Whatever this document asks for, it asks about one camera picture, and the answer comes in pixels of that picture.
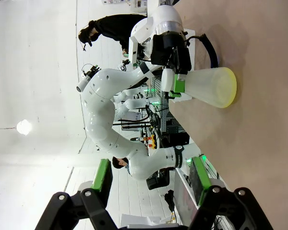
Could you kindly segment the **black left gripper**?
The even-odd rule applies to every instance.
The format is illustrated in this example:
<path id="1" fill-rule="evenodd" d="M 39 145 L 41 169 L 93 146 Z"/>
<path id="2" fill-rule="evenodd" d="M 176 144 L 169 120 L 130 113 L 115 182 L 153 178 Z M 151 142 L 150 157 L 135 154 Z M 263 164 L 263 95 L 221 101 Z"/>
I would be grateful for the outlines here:
<path id="1" fill-rule="evenodd" d="M 153 36 L 152 45 L 151 63 L 170 67 L 175 73 L 174 92 L 166 92 L 166 98 L 180 98 L 185 92 L 185 74 L 192 69 L 185 37 L 181 33 L 162 33 Z"/>

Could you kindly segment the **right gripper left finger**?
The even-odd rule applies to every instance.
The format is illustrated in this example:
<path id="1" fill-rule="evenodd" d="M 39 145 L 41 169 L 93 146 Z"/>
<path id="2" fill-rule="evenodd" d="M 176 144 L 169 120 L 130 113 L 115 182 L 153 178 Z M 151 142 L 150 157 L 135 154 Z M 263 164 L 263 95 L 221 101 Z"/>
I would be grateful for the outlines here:
<path id="1" fill-rule="evenodd" d="M 100 161 L 93 185 L 73 196 L 57 192 L 50 199 L 37 230 L 73 230 L 81 219 L 89 219 L 95 230 L 114 230 L 116 224 L 106 210 L 113 174 L 108 159 Z"/>

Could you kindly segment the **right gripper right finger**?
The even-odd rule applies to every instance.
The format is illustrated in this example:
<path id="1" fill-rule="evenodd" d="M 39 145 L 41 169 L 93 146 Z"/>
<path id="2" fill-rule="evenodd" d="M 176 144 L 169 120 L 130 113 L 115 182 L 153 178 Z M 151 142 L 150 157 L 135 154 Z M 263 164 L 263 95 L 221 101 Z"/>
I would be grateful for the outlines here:
<path id="1" fill-rule="evenodd" d="M 234 230 L 272 230 L 253 193 L 246 187 L 233 192 L 212 184 L 201 157 L 193 157 L 189 180 L 198 206 L 189 229 L 211 230 L 217 217 L 225 217 Z"/>

